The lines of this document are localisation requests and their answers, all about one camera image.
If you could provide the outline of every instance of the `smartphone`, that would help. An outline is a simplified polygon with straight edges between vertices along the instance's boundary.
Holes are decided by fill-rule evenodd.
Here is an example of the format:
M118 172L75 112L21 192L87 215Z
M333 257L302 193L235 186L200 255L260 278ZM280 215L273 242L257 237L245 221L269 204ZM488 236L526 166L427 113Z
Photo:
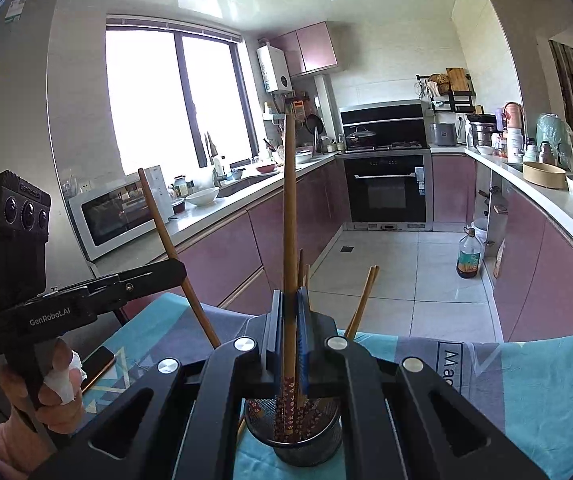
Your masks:
M82 381L82 393L88 390L104 372L116 362L116 357L108 348L101 346L95 350L82 363L82 368L87 373L87 378Z

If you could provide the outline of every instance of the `cooking oil bottle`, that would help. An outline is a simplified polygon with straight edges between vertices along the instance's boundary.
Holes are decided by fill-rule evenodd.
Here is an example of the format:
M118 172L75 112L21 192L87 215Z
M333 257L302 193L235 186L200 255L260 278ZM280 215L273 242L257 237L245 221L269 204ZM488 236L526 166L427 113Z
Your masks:
M474 278L479 270L479 258L482 244L475 237L475 229L469 227L467 234L460 240L460 253L457 256L457 273L463 278Z

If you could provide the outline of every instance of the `white tile floor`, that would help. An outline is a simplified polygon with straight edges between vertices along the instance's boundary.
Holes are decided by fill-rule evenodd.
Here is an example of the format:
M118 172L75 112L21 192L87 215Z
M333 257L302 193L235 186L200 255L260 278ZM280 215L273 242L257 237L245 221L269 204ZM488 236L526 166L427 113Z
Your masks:
M346 328L372 265L380 266L360 332L495 341L482 278L455 264L462 233L344 231L311 277L311 308ZM341 252L342 247L353 247Z

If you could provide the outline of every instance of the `kitchen countertop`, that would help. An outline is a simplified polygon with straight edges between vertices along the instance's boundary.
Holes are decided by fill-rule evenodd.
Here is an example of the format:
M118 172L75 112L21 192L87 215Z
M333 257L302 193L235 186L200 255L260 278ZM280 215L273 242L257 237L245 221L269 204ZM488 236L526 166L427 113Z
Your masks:
M505 158L480 155L464 146L432 146L431 153L465 153L508 180L533 200L573 238L573 196L566 189L548 189L524 179L521 171L512 168Z
M336 153L317 156L306 164L297 166L295 175L300 177L316 170L335 158ZM259 174L257 171L246 171L245 176ZM237 193L225 197L216 198L211 204L194 206L186 202L186 210L173 217L166 224L173 245L189 239L191 236L207 229L223 218L239 211L251 202L262 198L264 195L279 189L284 184L284 173L279 173L253 184ZM97 268L97 276L121 272L122 270L135 269L152 262L155 258L164 254L164 247L157 231L149 231L131 242L106 253L93 262Z

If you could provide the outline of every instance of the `finger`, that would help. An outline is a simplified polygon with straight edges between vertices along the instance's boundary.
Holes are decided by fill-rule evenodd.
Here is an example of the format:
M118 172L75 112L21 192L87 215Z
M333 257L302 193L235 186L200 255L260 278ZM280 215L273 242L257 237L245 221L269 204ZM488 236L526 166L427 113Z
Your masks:
M42 384L38 393L38 399L45 406L60 406L62 403L62 398L46 384Z
M53 350L53 368L54 370L66 370L73 360L73 351L61 339L57 340Z
M82 384L82 373L77 370L77 368L69 370L69 380L73 387L73 394L77 395L80 390L80 385ZM60 406L62 404L62 398L59 394L45 384L40 388L38 399L45 406Z
M64 422L62 424L54 424L49 426L51 431L55 431L55 433L61 434L69 434L73 433L76 430L77 426L79 426L80 422L82 421L82 416L84 415L84 407L80 404L79 410L74 414L73 418L68 422Z
M24 379L11 370L9 365L0 367L0 388L11 402L28 396Z
M69 380L71 381L71 386L73 386L73 391L78 394L80 386L82 386L82 372L77 368L69 370Z
M36 411L36 417L46 426L57 426L70 422L79 412L82 405L82 395L77 394L68 404L61 406L42 406Z

